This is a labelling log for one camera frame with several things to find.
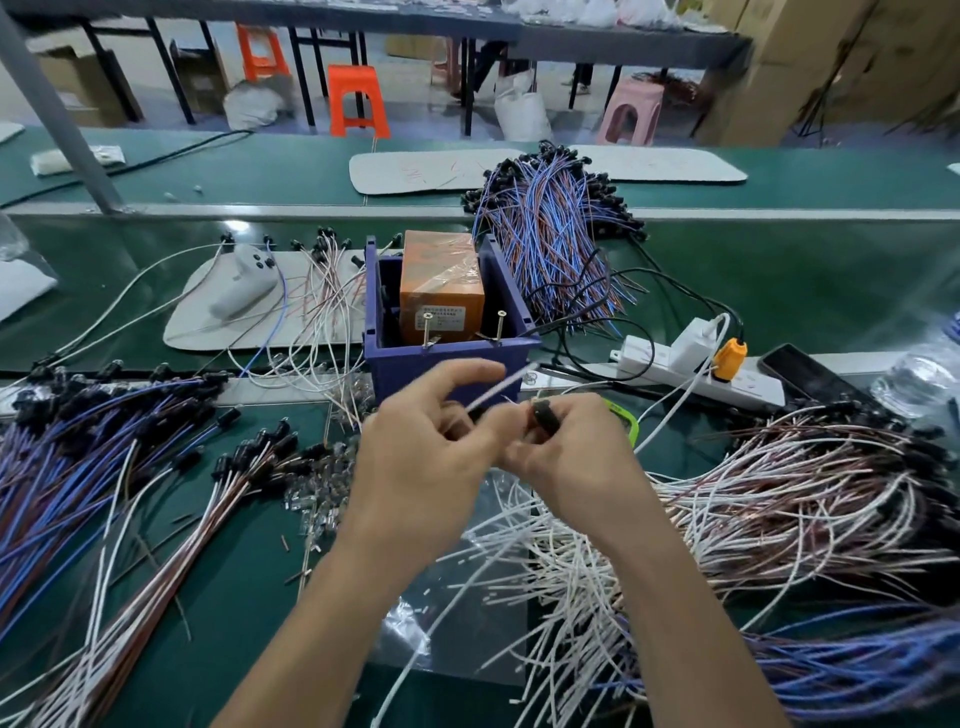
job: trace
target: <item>wire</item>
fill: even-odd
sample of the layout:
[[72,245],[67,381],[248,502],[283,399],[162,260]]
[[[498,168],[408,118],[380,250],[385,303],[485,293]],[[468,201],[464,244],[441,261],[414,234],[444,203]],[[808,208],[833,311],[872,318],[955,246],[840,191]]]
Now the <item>wire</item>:
[[[141,169],[148,169],[150,167],[154,167],[158,164],[162,164],[165,161],[169,161],[170,159],[183,157],[185,155],[190,154],[191,152],[201,150],[204,147],[208,147],[214,142],[221,141],[223,139],[236,137],[236,139],[234,140],[239,141],[240,139],[246,139],[248,136],[252,134],[253,132],[246,131],[246,130],[218,133],[213,136],[209,136],[206,139],[201,139],[198,142],[194,142],[193,144],[188,144],[187,146],[181,147],[177,150],[174,150],[173,152],[168,152],[167,154],[160,155],[158,157],[153,157],[150,159],[145,159],[136,164],[130,164],[128,166],[118,167],[116,169],[107,169],[105,171],[107,172],[108,177],[122,177],[123,175],[129,175],[131,172],[137,172]],[[8,200],[5,203],[0,204],[0,209],[7,209],[8,207],[22,205],[23,203],[30,202],[31,200],[35,200],[38,197],[43,197],[44,195],[48,195],[52,192],[59,192],[63,189],[79,187],[83,183],[84,181],[79,179],[69,180],[67,182],[61,182],[60,184],[55,184],[51,187],[39,189],[35,192],[30,192],[26,195],[22,195],[12,200]]]

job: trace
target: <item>screw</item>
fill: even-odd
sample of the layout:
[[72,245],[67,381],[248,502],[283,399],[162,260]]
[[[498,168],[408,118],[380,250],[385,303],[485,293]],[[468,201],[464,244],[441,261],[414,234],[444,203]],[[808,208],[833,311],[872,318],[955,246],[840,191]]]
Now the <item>screw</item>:
[[496,340],[499,341],[500,337],[503,335],[503,320],[507,318],[506,311],[497,311],[496,312]]
[[430,346],[430,322],[433,320],[433,314],[427,311],[423,314],[423,347]]

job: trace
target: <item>hand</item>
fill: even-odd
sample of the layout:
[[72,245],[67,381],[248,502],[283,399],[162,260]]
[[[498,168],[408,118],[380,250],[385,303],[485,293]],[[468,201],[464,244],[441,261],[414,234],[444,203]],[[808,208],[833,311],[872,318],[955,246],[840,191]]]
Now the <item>hand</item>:
[[550,400],[561,426],[548,438],[526,406],[528,434],[507,448],[499,465],[610,555],[613,535],[635,529],[642,511],[660,508],[622,425],[597,395],[566,395]]
[[[499,404],[464,427],[463,406],[444,400],[505,373],[485,359],[445,361],[384,400],[364,424],[338,546],[366,552],[402,589],[456,545],[487,471],[526,431],[526,412]],[[466,434],[451,442],[449,430]]]

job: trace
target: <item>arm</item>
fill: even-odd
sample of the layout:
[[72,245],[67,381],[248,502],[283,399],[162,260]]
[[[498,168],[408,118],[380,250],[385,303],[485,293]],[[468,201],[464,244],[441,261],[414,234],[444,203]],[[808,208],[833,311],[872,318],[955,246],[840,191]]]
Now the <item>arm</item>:
[[615,416],[596,395],[551,403],[557,434],[547,440],[531,422],[503,465],[611,560],[658,728],[788,726]]
[[501,379],[501,364],[459,359],[383,402],[364,424],[335,546],[213,722],[215,728],[343,723],[380,621],[414,577],[457,544],[484,475],[523,434],[524,410],[492,408],[462,439],[455,387]]

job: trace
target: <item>table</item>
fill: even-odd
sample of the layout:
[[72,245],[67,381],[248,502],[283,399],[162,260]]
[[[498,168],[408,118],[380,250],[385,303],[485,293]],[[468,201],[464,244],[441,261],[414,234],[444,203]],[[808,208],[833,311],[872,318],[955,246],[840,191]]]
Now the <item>table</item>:
[[[474,89],[471,77],[477,38],[507,41],[514,46],[511,52],[516,57],[541,61],[717,68],[731,72],[746,68],[752,48],[752,42],[748,38],[732,33],[718,35],[686,30],[527,24],[519,17],[501,10],[498,3],[482,9],[462,7],[458,12],[444,11],[419,3],[394,5],[387,0],[372,0],[361,5],[338,0],[310,3],[292,0],[174,0],[170,3],[154,0],[42,0],[40,3],[31,0],[7,0],[5,7],[10,13],[34,17],[46,14],[95,19],[104,15],[121,14],[148,17],[151,22],[153,17],[172,17],[200,21],[227,20],[246,25],[288,29],[324,28],[352,33],[410,33],[463,38],[465,46],[468,40],[468,49],[465,47],[464,50],[464,68],[467,73],[464,74],[463,87],[466,136],[470,136],[472,127]],[[297,57],[300,53],[298,46],[299,44],[294,42],[294,53]],[[300,63],[298,75],[309,121],[313,112],[310,100],[305,94]],[[180,98],[182,93],[175,74],[171,76],[171,81]],[[180,104],[184,108],[184,115],[190,121],[192,117],[182,98]]]
[[[106,130],[97,133],[106,134]],[[128,158],[152,156],[180,146],[194,133],[109,133],[126,145]],[[378,151],[403,148],[400,141],[380,142]],[[21,180],[8,161],[25,160],[48,143],[41,132],[28,130],[0,147],[0,195],[40,189],[44,182]],[[142,175],[118,179],[129,197],[145,204],[164,205],[165,191],[190,199],[192,185],[204,187],[203,199],[224,206],[246,202],[252,208],[253,232],[269,232],[281,245],[291,237],[309,239],[318,224],[331,225],[356,244],[365,234],[386,239],[408,228],[461,230],[456,196],[425,195],[402,206],[390,200],[365,200],[346,182],[346,169],[355,143],[256,135],[210,152],[158,166]],[[370,146],[360,151],[370,151]],[[316,155],[330,162],[324,177],[316,179]],[[958,182],[938,158],[900,158],[853,152],[723,152],[723,156],[751,174],[739,187],[685,187],[683,185],[625,185],[628,200],[659,210],[649,228],[650,251],[663,267],[685,282],[733,305],[747,323],[754,353],[789,340],[810,352],[851,352],[903,348],[918,335],[930,310],[949,310],[960,296],[960,255],[956,252]],[[311,159],[309,166],[301,161]],[[259,167],[252,163],[259,160]],[[256,169],[256,175],[238,170]],[[285,169],[286,175],[275,174]],[[940,171],[948,177],[941,178]],[[789,181],[804,181],[801,189]],[[109,219],[84,213],[90,201],[80,189],[55,193],[58,205],[41,203],[14,211],[18,224],[62,276],[58,292],[50,294],[0,325],[0,370],[22,372],[53,346],[85,328],[133,274],[145,263],[175,250],[215,242],[222,226],[216,219]],[[284,203],[296,206],[285,208]],[[892,219],[870,219],[884,205],[900,211]],[[167,204],[184,214],[184,205]],[[293,217],[277,219],[286,209]],[[667,211],[679,210],[696,218],[708,210],[708,219],[682,221]],[[221,207],[219,211],[236,208]],[[366,210],[377,216],[363,217]],[[445,217],[426,217],[436,210]],[[942,219],[924,219],[924,213],[943,212]],[[333,214],[339,211],[340,216]],[[846,219],[832,213],[852,213]],[[208,216],[216,217],[217,211]],[[762,215],[774,219],[762,219]],[[820,219],[799,219],[805,214]],[[724,215],[735,219],[717,219]],[[617,241],[606,244],[612,265],[638,263],[636,255]],[[130,306],[117,323],[149,310],[179,292],[185,274],[205,256],[176,258],[156,271],[149,287],[134,291]],[[655,284],[650,287],[656,290]],[[695,304],[671,299],[680,320],[698,313]],[[651,301],[632,308],[629,316],[648,327],[654,338],[676,335],[677,319],[671,307]],[[132,368],[153,367],[166,359],[178,368],[198,366],[191,354],[166,350],[160,344],[162,318],[145,321],[109,347],[91,351],[77,362],[81,369],[98,368],[122,356]],[[578,337],[576,352],[592,360],[606,358],[612,342]],[[618,400],[635,413],[644,400]],[[289,416],[306,440],[323,431],[324,409],[310,406],[250,408],[240,427],[214,442],[210,450],[231,449],[280,416]],[[655,422],[644,423],[643,433]],[[652,470],[689,475],[702,472],[719,456],[719,449],[690,448],[690,436],[711,432],[715,425],[703,415],[683,411],[661,435],[659,447],[645,456]],[[169,529],[171,518],[191,511],[205,498],[205,471],[177,489],[175,497],[157,509],[147,538]],[[230,691],[273,635],[294,603],[294,593],[282,581],[300,567],[296,553],[285,553],[278,534],[291,540],[299,520],[279,504],[245,508],[213,541],[181,591],[195,643],[185,642],[179,617],[166,615],[127,687],[109,714],[106,726],[207,724]],[[32,641],[62,614],[78,582],[71,572],[38,604],[37,610],[0,650],[0,673],[17,662]],[[397,670],[368,666],[361,679],[360,699],[353,706],[349,726],[369,725]],[[9,685],[2,684],[0,692]],[[518,691],[474,681],[414,673],[388,713],[387,726],[512,725],[518,708],[508,699]],[[909,716],[849,723],[850,726],[952,726],[960,708],[955,700]],[[621,725],[623,716],[599,721]],[[635,725],[649,725],[639,716]]]
[[[84,129],[90,144],[118,144],[128,164],[168,154],[208,139],[203,132],[159,132],[132,129]],[[0,145],[0,206],[23,195],[35,194],[73,178],[57,175],[38,179],[29,173],[30,155],[54,146],[43,129],[29,128]],[[505,142],[431,141],[409,139],[334,139],[269,132],[245,139],[227,139],[189,156],[164,162],[149,171],[114,178],[124,200],[170,214],[184,206],[246,205],[247,214],[269,215],[270,206],[287,206],[273,213],[299,213],[290,206],[320,206],[301,210],[306,215],[369,217],[363,207],[407,208],[418,216],[462,216],[459,193],[365,197],[348,181],[349,160],[370,152],[431,151],[478,146],[503,147]],[[524,151],[535,144],[510,143]],[[663,219],[738,220],[956,220],[960,219],[960,177],[947,169],[956,159],[948,155],[855,150],[715,149],[721,158],[749,175],[744,184],[639,184],[623,182],[617,194],[638,217]],[[199,186],[201,192],[195,191]],[[93,207],[81,187],[44,195],[30,207],[75,203],[73,212]]]

